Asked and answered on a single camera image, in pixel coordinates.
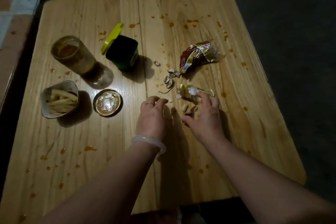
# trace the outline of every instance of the hand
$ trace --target hand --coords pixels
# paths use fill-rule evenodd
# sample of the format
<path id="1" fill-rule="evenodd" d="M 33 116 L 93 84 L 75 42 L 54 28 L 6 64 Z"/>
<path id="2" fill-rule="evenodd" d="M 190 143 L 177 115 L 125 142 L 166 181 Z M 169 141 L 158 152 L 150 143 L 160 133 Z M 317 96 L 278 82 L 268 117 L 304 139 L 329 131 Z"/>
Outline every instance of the hand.
<path id="1" fill-rule="evenodd" d="M 225 138 L 219 115 L 219 100 L 201 92 L 196 95 L 202 99 L 199 119 L 194 120 L 190 116 L 182 116 L 181 120 L 190 127 L 196 139 L 208 148 L 214 140 Z"/>
<path id="2" fill-rule="evenodd" d="M 163 118 L 163 107 L 167 99 L 157 96 L 149 97 L 141 104 L 141 112 L 136 124 L 136 134 L 150 136 L 162 141 L 166 134 L 166 123 Z"/>

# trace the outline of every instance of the yellow lid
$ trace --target yellow lid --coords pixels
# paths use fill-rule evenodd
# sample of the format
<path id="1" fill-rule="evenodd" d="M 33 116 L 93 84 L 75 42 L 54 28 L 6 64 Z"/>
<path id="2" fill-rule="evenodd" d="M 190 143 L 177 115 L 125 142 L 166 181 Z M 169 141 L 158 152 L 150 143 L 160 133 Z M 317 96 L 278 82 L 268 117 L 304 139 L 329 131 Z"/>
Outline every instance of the yellow lid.
<path id="1" fill-rule="evenodd" d="M 105 43 L 103 44 L 103 46 L 101 48 L 101 54 L 102 55 L 105 55 L 105 53 L 107 52 L 108 48 L 111 46 L 113 41 L 117 38 L 117 36 L 119 36 L 121 30 L 123 29 L 123 26 L 124 26 L 123 23 L 118 23 L 114 27 L 111 34 L 107 37 L 107 39 L 105 40 Z"/>

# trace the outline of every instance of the woman's right hand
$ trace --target woman's right hand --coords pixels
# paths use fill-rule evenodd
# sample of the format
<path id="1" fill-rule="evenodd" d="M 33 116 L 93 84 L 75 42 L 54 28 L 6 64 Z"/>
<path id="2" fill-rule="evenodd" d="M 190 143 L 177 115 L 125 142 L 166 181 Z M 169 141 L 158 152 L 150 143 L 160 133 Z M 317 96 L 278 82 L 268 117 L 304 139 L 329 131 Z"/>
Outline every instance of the woman's right hand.
<path id="1" fill-rule="evenodd" d="M 190 127 L 197 140 L 209 150 L 213 142 L 225 139 L 219 115 L 219 99 L 201 92 L 196 95 L 202 99 L 199 119 L 194 120 L 190 116 L 182 116 L 181 120 Z"/>

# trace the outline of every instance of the forearm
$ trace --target forearm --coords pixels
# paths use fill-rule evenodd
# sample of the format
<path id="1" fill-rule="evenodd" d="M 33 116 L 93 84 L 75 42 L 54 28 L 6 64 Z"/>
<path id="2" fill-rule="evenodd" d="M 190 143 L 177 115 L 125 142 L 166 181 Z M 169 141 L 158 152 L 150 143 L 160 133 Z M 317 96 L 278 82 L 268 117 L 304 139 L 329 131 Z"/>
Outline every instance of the forearm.
<path id="1" fill-rule="evenodd" d="M 284 223 L 334 206 L 263 165 L 225 138 L 209 147 L 258 223 Z"/>
<path id="2" fill-rule="evenodd" d="M 40 223 L 124 223 L 157 153 L 158 148 L 151 144 L 134 143 Z"/>

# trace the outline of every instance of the woman's left hand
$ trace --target woman's left hand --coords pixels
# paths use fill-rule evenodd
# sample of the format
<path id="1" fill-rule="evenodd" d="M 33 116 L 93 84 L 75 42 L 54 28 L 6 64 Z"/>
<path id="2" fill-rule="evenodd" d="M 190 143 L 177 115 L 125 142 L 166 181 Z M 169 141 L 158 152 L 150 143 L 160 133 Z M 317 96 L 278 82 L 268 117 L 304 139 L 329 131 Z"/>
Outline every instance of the woman's left hand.
<path id="1" fill-rule="evenodd" d="M 166 134 L 163 107 L 166 103 L 168 103 L 167 99 L 152 96 L 141 104 L 141 112 L 136 124 L 137 135 L 163 140 Z"/>

